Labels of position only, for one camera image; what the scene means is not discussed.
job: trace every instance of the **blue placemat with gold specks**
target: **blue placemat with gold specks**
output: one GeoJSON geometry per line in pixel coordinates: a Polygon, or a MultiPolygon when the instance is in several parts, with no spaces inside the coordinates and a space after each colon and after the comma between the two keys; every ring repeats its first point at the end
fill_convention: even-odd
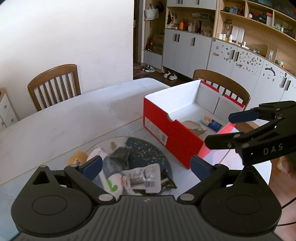
{"type": "Polygon", "coordinates": [[[126,145],[131,148],[128,165],[130,169],[145,167],[158,163],[160,170],[165,169],[170,179],[173,179],[172,169],[166,156],[154,145],[138,138],[130,137],[126,145]]]}

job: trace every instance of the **rug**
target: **rug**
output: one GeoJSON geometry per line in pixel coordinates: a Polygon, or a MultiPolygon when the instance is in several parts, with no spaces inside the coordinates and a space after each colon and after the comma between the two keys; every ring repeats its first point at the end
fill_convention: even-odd
{"type": "Polygon", "coordinates": [[[133,64],[133,76],[139,76],[142,74],[148,74],[149,72],[145,72],[142,70],[143,66],[138,64],[133,64]]]}

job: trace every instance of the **ribbed black surface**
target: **ribbed black surface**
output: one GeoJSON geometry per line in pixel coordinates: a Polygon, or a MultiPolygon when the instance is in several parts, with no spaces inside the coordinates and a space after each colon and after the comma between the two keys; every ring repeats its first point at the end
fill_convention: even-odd
{"type": "Polygon", "coordinates": [[[71,234],[40,238],[18,235],[13,241],[280,241],[273,233],[251,238],[233,237],[209,226],[196,207],[178,204],[172,196],[123,196],[100,207],[87,225],[71,234]]]}

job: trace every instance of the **box label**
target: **box label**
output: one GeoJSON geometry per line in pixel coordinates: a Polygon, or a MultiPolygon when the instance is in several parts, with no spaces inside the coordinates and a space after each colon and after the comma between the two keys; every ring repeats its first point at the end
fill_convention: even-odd
{"type": "Polygon", "coordinates": [[[145,127],[164,145],[168,141],[168,136],[164,134],[154,123],[145,117],[145,127]]]}

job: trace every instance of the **drawer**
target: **drawer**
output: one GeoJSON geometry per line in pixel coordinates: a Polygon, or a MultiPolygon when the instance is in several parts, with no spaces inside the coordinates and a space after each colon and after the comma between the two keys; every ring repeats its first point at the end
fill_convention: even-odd
{"type": "Polygon", "coordinates": [[[3,120],[6,120],[9,108],[10,108],[10,103],[5,93],[0,102],[0,116],[3,120]]]}
{"type": "Polygon", "coordinates": [[[6,125],[4,121],[2,121],[2,119],[0,118],[0,131],[4,130],[5,128],[6,128],[6,125]]]}
{"type": "Polygon", "coordinates": [[[12,124],[18,122],[18,119],[17,117],[15,116],[15,113],[12,109],[12,107],[9,108],[9,111],[8,111],[8,114],[7,114],[7,117],[6,117],[6,121],[5,121],[5,124],[7,127],[11,126],[12,124]]]}

